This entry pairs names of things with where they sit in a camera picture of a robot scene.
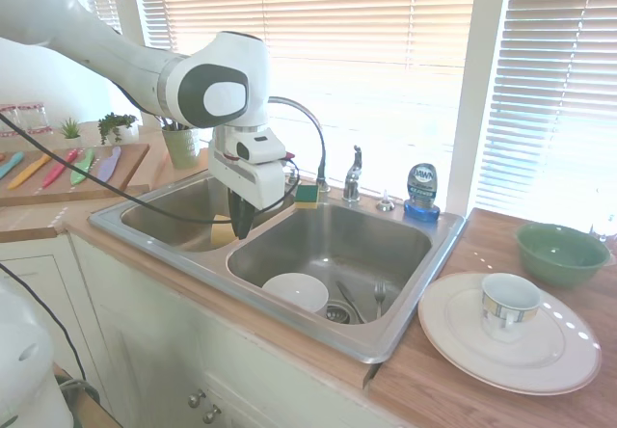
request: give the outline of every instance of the white robot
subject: white robot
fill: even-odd
[[[77,0],[0,0],[0,38],[69,57],[113,81],[144,112],[214,127],[209,169],[230,189],[240,238],[256,209],[283,196],[286,150],[267,124],[270,73],[263,41],[220,33],[187,57],[131,42]],[[72,427],[53,379],[49,335],[2,285],[0,341],[0,427]]]
[[[268,127],[268,50],[258,38],[219,33],[187,57],[137,45],[77,0],[0,0],[0,38],[42,45],[113,81],[140,110],[214,127],[209,170],[231,191],[233,228],[284,193],[284,145]]]

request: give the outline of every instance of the white plate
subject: white plate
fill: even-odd
[[[418,315],[433,346],[469,375],[509,391],[555,395],[589,384],[600,370],[598,340],[545,291],[521,340],[502,343],[484,332],[481,283],[486,275],[447,276],[426,289]]]

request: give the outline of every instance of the colorful knife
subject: colorful knife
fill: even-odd
[[[68,163],[72,163],[73,161],[75,161],[75,158],[77,158],[77,155],[79,155],[79,150],[76,148],[75,150],[71,150],[67,157],[65,158],[65,161],[68,161]],[[49,187],[49,185],[51,185],[51,183],[56,180],[58,177],[60,177],[60,174],[62,174],[65,170],[65,165],[58,163],[57,165],[55,165],[51,171],[49,172],[49,174],[45,177],[45,179],[42,182],[42,188],[46,188]]]
[[[9,160],[9,163],[6,165],[0,166],[0,179],[7,175],[15,166],[17,166],[21,160],[23,160],[23,151],[19,151],[13,155]]]
[[[49,160],[51,160],[51,156],[43,154],[37,161],[35,161],[34,163],[30,163],[30,165],[28,165],[25,170],[23,170],[21,173],[14,177],[14,179],[9,184],[9,190],[19,187],[26,180],[28,180],[32,176],[32,174],[37,172],[46,163],[48,163]]]
[[[75,166],[79,168],[81,171],[85,171],[87,173],[88,170],[90,169],[90,166],[93,165],[93,161],[94,161],[94,150],[89,148],[88,151],[86,152],[86,156],[84,157],[84,159],[81,160],[79,163],[75,163]],[[80,182],[82,182],[85,178],[86,177],[84,175],[78,173],[77,171],[73,171],[70,174],[70,183],[71,185],[77,185]]]
[[[98,175],[96,177],[103,182],[107,182],[114,173],[121,154],[122,149],[120,147],[114,147],[112,149],[112,156],[101,161],[100,166],[98,167]]]

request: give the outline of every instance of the coffee cup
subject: coffee cup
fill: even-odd
[[[541,303],[540,289],[520,276],[486,276],[482,281],[482,328],[498,341],[514,342],[523,337]]]

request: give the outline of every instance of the blue knife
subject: blue knife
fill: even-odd
[[[21,162],[21,160],[23,160],[23,151],[19,151],[18,153],[13,155],[9,160],[9,163],[7,163],[6,165],[0,166],[0,179],[7,175],[9,171],[12,170],[15,166],[17,166],[19,162]]]

